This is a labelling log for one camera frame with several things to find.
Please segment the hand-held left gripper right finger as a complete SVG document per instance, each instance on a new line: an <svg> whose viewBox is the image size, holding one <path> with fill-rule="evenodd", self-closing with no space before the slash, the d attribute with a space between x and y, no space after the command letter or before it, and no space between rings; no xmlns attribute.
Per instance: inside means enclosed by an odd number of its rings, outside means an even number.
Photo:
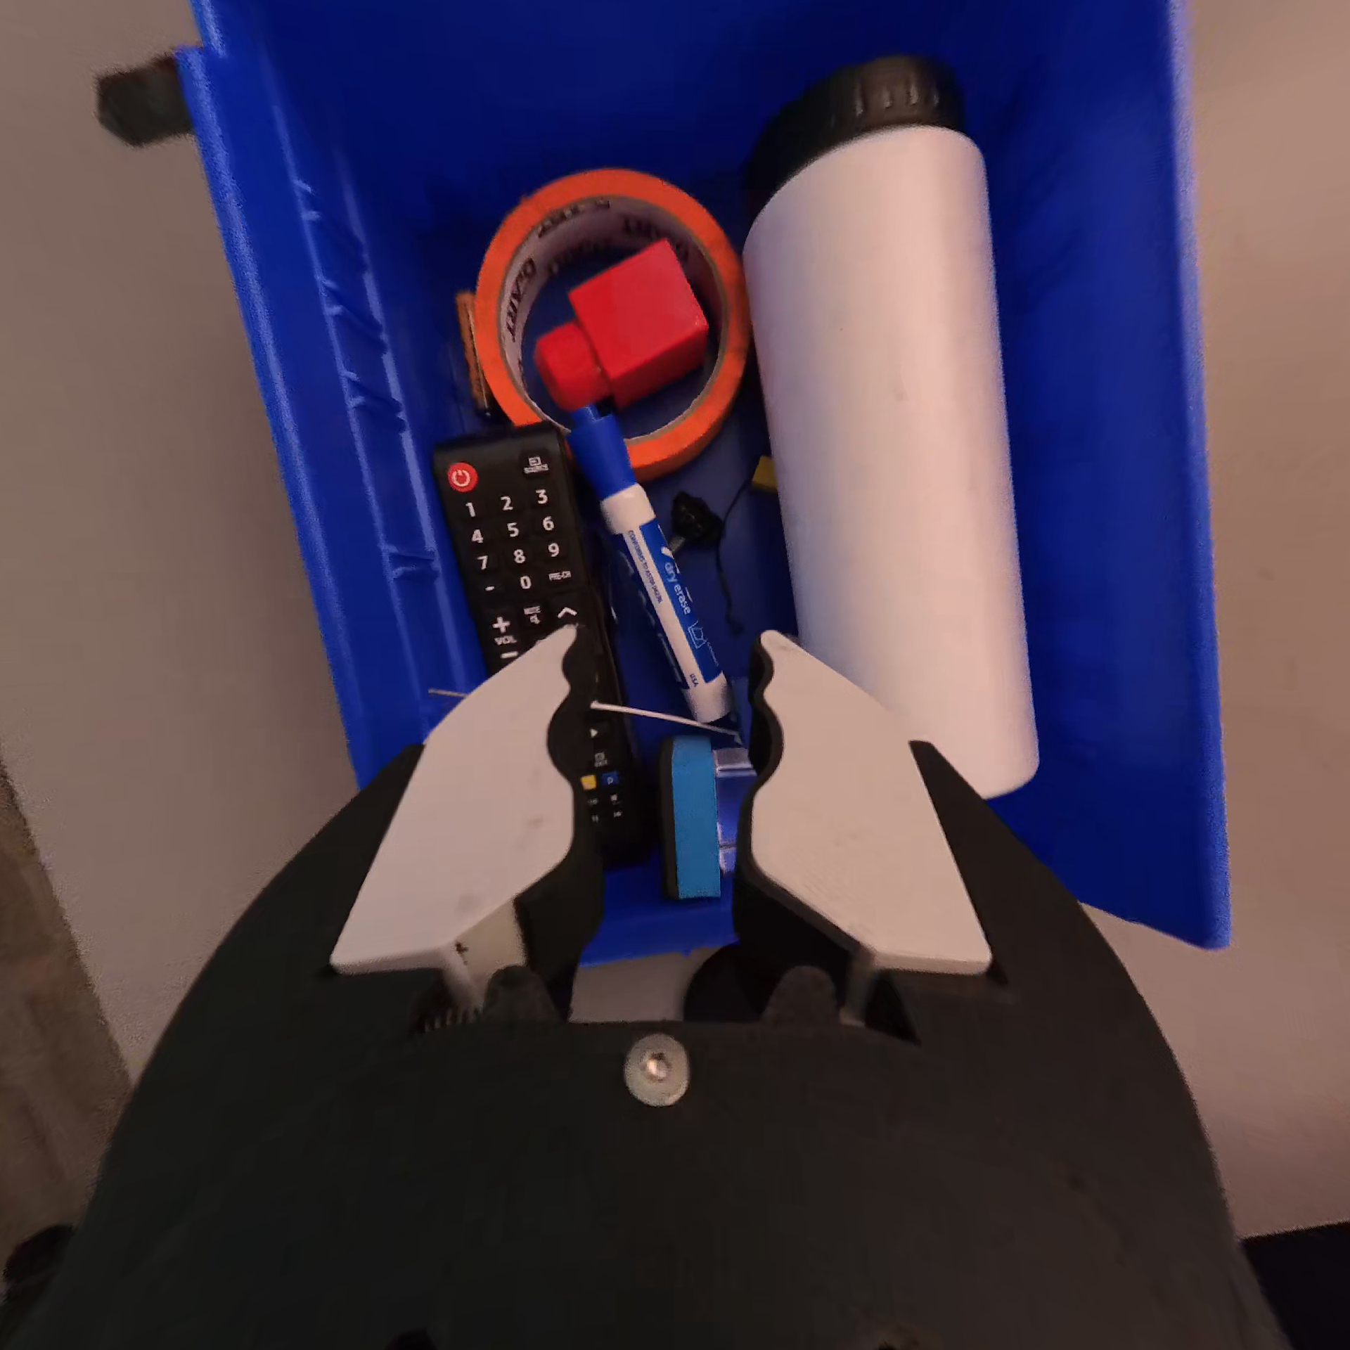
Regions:
<svg viewBox="0 0 1350 1350"><path fill-rule="evenodd" d="M753 658L737 878L866 970L984 974L989 944L904 725L780 632Z"/></svg>

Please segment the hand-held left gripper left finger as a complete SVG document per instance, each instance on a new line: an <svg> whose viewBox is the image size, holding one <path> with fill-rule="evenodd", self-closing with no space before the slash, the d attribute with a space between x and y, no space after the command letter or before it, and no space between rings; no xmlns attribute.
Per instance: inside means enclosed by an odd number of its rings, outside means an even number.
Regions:
<svg viewBox="0 0 1350 1350"><path fill-rule="evenodd" d="M427 735L330 952L337 974L432 970L485 1002L525 968L570 1002L602 920L589 767L596 643L563 626Z"/></svg>

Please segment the blue whiteboard eraser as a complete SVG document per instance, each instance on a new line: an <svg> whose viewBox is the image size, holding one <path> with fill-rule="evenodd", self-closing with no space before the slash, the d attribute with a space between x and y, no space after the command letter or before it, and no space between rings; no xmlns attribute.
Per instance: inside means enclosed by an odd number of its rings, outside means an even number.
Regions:
<svg viewBox="0 0 1350 1350"><path fill-rule="evenodd" d="M681 735L661 743L655 788L666 900L721 899L735 868L739 818L751 785L748 751L729 740Z"/></svg>

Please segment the blue white marker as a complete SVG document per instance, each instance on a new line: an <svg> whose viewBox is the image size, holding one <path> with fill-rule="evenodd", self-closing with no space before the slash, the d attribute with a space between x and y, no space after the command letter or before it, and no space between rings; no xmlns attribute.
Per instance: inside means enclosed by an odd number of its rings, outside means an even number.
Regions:
<svg viewBox="0 0 1350 1350"><path fill-rule="evenodd" d="M584 405L571 417L567 446L597 497L600 518L641 592L666 651L686 709L710 727L734 712L731 685L681 576L613 413Z"/></svg>

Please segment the blue plastic bin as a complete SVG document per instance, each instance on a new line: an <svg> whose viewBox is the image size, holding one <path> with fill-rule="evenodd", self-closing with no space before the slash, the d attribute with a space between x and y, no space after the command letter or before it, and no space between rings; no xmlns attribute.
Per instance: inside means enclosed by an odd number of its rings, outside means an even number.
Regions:
<svg viewBox="0 0 1350 1350"><path fill-rule="evenodd" d="M1039 770L1076 899L1230 934L1203 365L1172 4L192 4L179 79L362 788L483 675L430 471L483 425L454 296L549 180L747 230L742 164L840 66L943 60L983 153Z"/></svg>

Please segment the red plastic block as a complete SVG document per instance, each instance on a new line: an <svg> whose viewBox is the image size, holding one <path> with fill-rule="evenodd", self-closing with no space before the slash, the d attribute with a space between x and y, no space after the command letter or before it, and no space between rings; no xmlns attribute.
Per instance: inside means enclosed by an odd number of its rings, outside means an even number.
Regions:
<svg viewBox="0 0 1350 1350"><path fill-rule="evenodd" d="M624 410L703 360L710 328L665 240L581 282L567 303L571 317L533 346L534 373L562 412L604 402Z"/></svg>

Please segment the white zip tie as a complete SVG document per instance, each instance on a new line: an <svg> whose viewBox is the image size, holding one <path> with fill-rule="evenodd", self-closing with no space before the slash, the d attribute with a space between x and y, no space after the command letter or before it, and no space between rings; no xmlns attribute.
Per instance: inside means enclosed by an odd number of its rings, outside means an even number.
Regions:
<svg viewBox="0 0 1350 1350"><path fill-rule="evenodd" d="M448 698L452 706L448 709L446 717L422 736L424 741L433 738L444 724L449 724L452 732L459 732L461 728L454 725L454 720L462 712L465 719L473 717L475 722L499 717L510 730L528 730L534 724L547 730L555 717L562 717L562 725L565 727L576 725L579 728L607 727L610 724L623 728L629 720L658 722L666 730L676 728L682 733L703 738L722 738L729 745L745 745L745 740L734 728L618 704L584 703L565 683L555 680L520 683L496 679L480 685L469 695L452 696L446 690L432 690L432 695L435 698Z"/></svg>

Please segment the black remote control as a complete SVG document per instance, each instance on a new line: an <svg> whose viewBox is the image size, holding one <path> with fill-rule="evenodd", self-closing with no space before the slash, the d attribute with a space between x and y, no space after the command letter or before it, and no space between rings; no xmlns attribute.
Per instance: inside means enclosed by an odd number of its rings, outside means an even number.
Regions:
<svg viewBox="0 0 1350 1350"><path fill-rule="evenodd" d="M596 645L599 704L623 704L612 613L562 436L551 425L472 433L432 449L432 478L488 675L562 627ZM581 791L607 868L653 846L652 807L621 714L587 719Z"/></svg>

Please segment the white bottle, black cap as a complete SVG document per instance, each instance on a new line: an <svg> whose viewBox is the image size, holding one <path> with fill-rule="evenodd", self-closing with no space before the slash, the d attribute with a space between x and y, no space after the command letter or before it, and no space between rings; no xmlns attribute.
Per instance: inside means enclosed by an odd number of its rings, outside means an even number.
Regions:
<svg viewBox="0 0 1350 1350"><path fill-rule="evenodd" d="M984 161L954 74L837 70L769 119L743 184L798 642L1001 798L1039 754Z"/></svg>

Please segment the orange tape roll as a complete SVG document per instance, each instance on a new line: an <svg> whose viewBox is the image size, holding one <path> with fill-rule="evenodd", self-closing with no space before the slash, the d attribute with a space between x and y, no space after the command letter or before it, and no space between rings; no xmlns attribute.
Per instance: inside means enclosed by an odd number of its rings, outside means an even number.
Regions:
<svg viewBox="0 0 1350 1350"><path fill-rule="evenodd" d="M526 328L534 303L565 266L602 253L626 256L666 241L713 314L718 348L702 391L665 425L629 441L636 478L665 478L710 447L732 413L748 365L743 270L714 217L674 185L637 171L570 174L523 196L483 253L473 291L477 372L512 428L549 415L526 385Z"/></svg>

